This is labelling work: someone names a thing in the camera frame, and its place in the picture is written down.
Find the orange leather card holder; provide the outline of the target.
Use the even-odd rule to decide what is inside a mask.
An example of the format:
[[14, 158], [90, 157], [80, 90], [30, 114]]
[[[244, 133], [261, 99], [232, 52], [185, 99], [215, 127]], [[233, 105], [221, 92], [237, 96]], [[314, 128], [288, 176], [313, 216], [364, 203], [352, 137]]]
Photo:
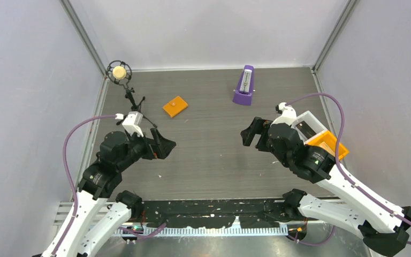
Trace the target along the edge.
[[188, 107], [188, 103], [180, 96], [176, 96], [163, 106], [163, 110], [170, 116], [175, 117]]

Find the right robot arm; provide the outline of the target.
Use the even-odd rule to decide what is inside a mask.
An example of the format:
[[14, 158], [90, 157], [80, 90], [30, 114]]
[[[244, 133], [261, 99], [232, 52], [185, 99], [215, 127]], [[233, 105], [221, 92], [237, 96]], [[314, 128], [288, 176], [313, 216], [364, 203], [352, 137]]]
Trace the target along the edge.
[[346, 207], [324, 202], [299, 189], [283, 194], [284, 213], [292, 219], [314, 218], [342, 228], [383, 256], [395, 256], [409, 240], [411, 206], [400, 207], [381, 198], [345, 171], [335, 157], [320, 146], [305, 144], [297, 130], [285, 123], [255, 117], [241, 131], [242, 144], [269, 152], [297, 177], [332, 192]]

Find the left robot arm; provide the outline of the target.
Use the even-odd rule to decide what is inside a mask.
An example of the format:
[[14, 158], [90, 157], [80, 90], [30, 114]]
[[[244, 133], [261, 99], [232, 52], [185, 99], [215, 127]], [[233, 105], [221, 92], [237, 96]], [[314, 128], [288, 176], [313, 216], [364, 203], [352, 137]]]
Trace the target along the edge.
[[95, 256], [123, 223], [135, 222], [142, 217], [141, 197], [123, 191], [106, 215], [92, 224], [121, 183], [123, 171], [140, 159], [163, 160], [176, 147], [177, 144], [164, 138], [158, 129], [151, 128], [150, 131], [152, 138], [122, 131], [105, 136], [97, 159], [83, 172], [69, 217], [41, 256]]

